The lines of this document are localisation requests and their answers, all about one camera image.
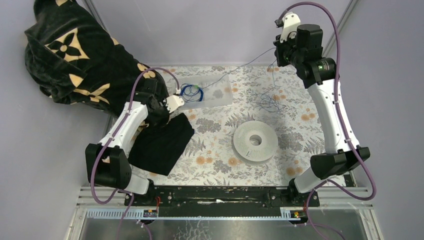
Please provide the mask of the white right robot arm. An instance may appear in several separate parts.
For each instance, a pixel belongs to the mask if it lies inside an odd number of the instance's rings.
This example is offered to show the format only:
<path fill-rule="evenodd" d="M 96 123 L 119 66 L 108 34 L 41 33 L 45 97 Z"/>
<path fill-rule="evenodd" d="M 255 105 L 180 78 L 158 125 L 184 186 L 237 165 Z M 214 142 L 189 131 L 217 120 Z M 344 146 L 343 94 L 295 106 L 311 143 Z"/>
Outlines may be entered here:
<path fill-rule="evenodd" d="M 312 189 L 330 177 L 343 175 L 359 166 L 357 156 L 367 160 L 368 147 L 361 147 L 346 117 L 341 94 L 335 92 L 336 62 L 323 57 L 323 30 L 316 24 L 294 23 L 284 26 L 274 45 L 277 65 L 292 65 L 311 96 L 324 134 L 324 153 L 310 158 L 310 167 L 292 179 L 287 201 L 301 205 Z"/>

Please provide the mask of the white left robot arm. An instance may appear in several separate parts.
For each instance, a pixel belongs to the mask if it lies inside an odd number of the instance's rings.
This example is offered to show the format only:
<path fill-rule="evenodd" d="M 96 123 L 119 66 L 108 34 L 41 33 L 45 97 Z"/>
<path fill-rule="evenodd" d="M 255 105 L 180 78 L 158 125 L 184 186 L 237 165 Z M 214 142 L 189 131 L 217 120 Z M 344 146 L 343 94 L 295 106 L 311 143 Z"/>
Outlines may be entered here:
<path fill-rule="evenodd" d="M 154 202 L 155 192 L 149 188 L 149 180 L 132 174 L 128 155 L 132 138 L 141 125 L 156 127 L 168 121 L 170 112 L 165 103 L 168 96 L 163 80 L 148 79 L 137 84 L 110 131 L 99 143 L 90 143 L 85 149 L 87 177 L 92 185 L 135 193 L 144 206 Z"/>

